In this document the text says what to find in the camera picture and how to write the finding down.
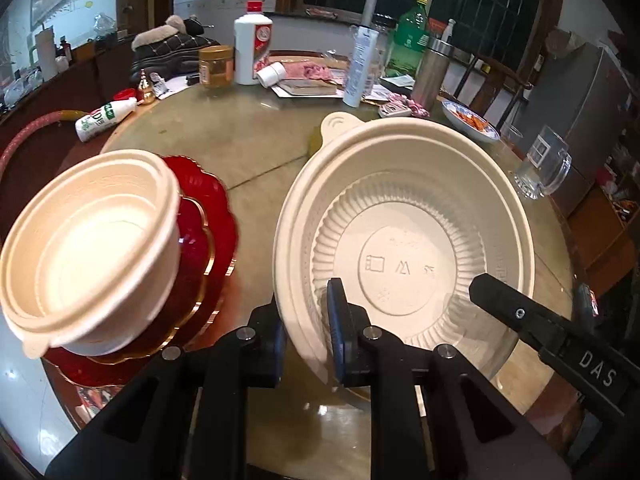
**yellow jar lid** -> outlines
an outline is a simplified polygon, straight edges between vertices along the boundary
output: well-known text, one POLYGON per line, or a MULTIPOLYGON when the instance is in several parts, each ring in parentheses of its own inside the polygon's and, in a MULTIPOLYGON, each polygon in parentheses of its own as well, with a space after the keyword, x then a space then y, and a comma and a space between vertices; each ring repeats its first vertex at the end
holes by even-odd
POLYGON ((233 47, 228 45, 206 46, 200 49, 200 59, 202 61, 228 59, 233 56, 234 56, 233 47))

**bottle label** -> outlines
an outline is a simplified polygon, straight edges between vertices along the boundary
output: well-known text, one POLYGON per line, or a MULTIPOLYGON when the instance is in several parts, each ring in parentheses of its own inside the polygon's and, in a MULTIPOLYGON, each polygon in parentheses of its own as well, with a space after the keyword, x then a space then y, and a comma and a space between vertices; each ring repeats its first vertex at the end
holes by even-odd
POLYGON ((257 73, 269 64, 271 25, 256 25, 254 37, 254 79, 257 73))
POLYGON ((209 65, 206 61, 200 62, 200 82, 204 85, 208 85, 210 83, 209 80, 209 65))
POLYGON ((394 43, 415 50, 416 52, 423 52, 427 46, 428 39, 429 36, 421 28, 414 27, 407 23, 400 23, 394 36, 394 43))
POLYGON ((111 103, 104 105, 104 113, 107 116, 108 121, 112 121, 116 118, 116 114, 113 112, 113 106, 111 106, 111 103))
POLYGON ((81 119, 82 129, 84 131, 88 131, 89 129, 95 126, 104 126, 107 123, 107 120, 108 120, 107 117, 109 114, 111 115, 111 117, 114 116, 113 108, 111 108, 111 104, 106 104, 102 108, 98 108, 97 110, 94 110, 89 115, 85 115, 81 119))
POLYGON ((344 89, 343 102, 358 107, 367 84, 369 64, 376 49, 378 32, 367 27, 359 27, 353 46, 349 75, 344 89))

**floor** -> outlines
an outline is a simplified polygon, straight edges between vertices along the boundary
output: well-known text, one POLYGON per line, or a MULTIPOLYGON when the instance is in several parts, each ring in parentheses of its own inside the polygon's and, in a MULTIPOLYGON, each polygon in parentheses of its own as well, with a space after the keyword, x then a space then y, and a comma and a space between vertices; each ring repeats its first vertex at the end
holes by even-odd
POLYGON ((0 316, 0 424, 41 473, 76 434, 42 363, 24 356, 4 316, 0 316))

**bowl handle tab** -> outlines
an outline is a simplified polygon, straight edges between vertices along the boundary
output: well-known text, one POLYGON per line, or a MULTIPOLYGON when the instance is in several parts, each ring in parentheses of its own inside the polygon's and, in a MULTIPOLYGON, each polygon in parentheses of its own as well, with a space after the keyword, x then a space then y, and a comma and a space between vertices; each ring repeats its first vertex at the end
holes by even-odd
POLYGON ((333 112, 327 115, 327 117, 322 120, 322 124, 320 124, 322 145, 331 142, 336 137, 353 130, 361 124, 363 124, 363 121, 347 112, 333 112))
POLYGON ((41 358, 49 350, 48 335, 28 335, 22 342, 22 351, 29 359, 41 358))

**round table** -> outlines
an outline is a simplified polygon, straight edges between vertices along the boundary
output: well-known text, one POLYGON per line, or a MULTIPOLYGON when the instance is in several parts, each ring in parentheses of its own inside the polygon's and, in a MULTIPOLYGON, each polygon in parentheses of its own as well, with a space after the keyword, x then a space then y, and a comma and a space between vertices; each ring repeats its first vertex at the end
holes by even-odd
MULTIPOLYGON (((240 232, 226 298, 236 309, 237 326, 253 307, 271 299, 271 252, 280 208, 308 159, 310 136, 336 110, 362 120, 378 118, 372 105, 353 109, 335 98, 287 99, 262 87, 210 90, 196 85, 139 107, 103 148, 186 155, 225 183, 240 232)), ((439 103, 432 120, 450 126, 439 103)), ((519 163, 504 144, 483 148, 505 172, 519 163)), ((523 200, 523 206, 535 252, 533 298, 569 318, 580 274, 567 226, 548 198, 523 200)), ((546 434, 575 402, 575 391, 552 376, 536 352, 518 342, 492 382, 546 434)), ((250 390, 247 421, 252 465, 300 479, 369 478, 370 413, 345 403, 321 383, 290 344, 282 383, 275 390, 250 390)))

